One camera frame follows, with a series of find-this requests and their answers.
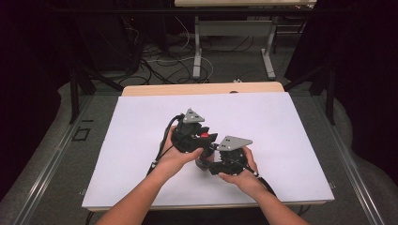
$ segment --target desk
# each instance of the desk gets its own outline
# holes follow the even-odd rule
[[[253,140],[258,169],[282,202],[334,200],[293,102],[278,82],[205,83],[125,88],[83,207],[107,210],[133,189],[145,177],[169,121],[188,108],[205,117],[202,125],[210,133],[219,133],[216,143],[226,135]],[[151,209],[248,206],[255,201],[190,162],[162,188]]]
[[[175,0],[177,7],[206,8],[206,7],[280,7],[314,5],[316,0]],[[195,58],[193,78],[200,77],[201,56],[200,36],[267,36],[266,48],[261,49],[268,78],[275,80],[269,52],[275,35],[278,18],[272,21],[199,21],[195,17]]]

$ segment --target person's right hand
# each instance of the person's right hand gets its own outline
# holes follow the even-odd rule
[[[246,158],[248,159],[248,164],[252,168],[252,170],[257,171],[257,164],[254,161],[252,150],[248,147],[242,147],[243,152],[245,153]],[[219,177],[231,184],[237,185],[237,187],[252,197],[256,199],[256,196],[264,193],[267,189],[261,184],[261,182],[249,171],[243,170],[239,175],[229,175],[223,172],[219,173]]]

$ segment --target desk leg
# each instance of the desk leg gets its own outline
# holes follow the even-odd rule
[[[272,41],[275,36],[276,26],[278,24],[278,18],[272,18],[272,26],[269,28],[268,39],[267,39],[267,47],[265,49],[261,49],[261,54],[263,55],[264,65],[266,66],[267,76],[270,80],[275,80],[275,72],[273,70],[271,59],[269,58],[269,53],[272,48]]]
[[[200,78],[201,60],[202,60],[202,49],[200,48],[200,30],[199,30],[199,17],[195,17],[195,59],[193,62],[193,74],[194,79]]]

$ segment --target white paper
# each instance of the white paper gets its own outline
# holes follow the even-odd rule
[[[203,127],[250,139],[260,174],[285,203],[334,200],[328,181],[287,93],[120,97],[83,207],[111,207],[143,178],[170,120],[189,108]],[[161,189],[153,206],[246,204],[237,187],[190,162]]]

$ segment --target dark background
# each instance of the dark background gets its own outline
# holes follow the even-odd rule
[[[69,4],[72,3],[57,1],[55,6],[67,7]],[[165,8],[173,6],[170,1],[161,0],[151,4]],[[398,27],[397,4],[394,1],[383,2],[382,5],[360,1],[359,5],[356,1],[319,0],[316,7],[359,8],[360,13],[355,18],[337,15],[311,18],[285,76],[294,81],[314,67],[326,64],[336,40],[339,37],[346,38],[347,45],[339,54],[336,97],[343,103],[352,121],[352,148],[360,157],[384,170],[398,184],[395,168],[398,159],[398,120],[395,118],[398,115],[398,95],[394,88],[398,74],[398,33],[395,31]],[[68,56],[76,56],[80,64],[93,69],[126,70],[131,66],[131,61],[123,55],[131,56],[136,52],[129,46],[124,29],[115,18],[112,19],[114,23],[98,22],[99,26],[94,29],[100,32],[90,36],[96,32],[89,30],[87,23],[56,17],[46,10],[43,0],[2,1],[0,12],[2,199],[56,116],[60,104],[57,89],[69,81],[71,63]],[[351,20],[354,26],[345,33],[343,28]],[[105,46],[105,40],[99,33],[106,35],[111,27],[117,29],[119,35],[107,36],[109,39],[106,41],[119,43],[121,46],[118,48],[121,50],[128,46],[129,52],[116,55],[115,51],[105,47],[89,46]],[[175,26],[166,18],[151,21],[146,30],[142,27],[142,32],[149,41],[156,42],[166,50],[165,33],[178,33],[179,30],[175,30]],[[60,41],[59,35],[63,35],[68,43]],[[66,53],[66,46],[73,48]],[[101,54],[111,54],[112,57],[98,57]]]

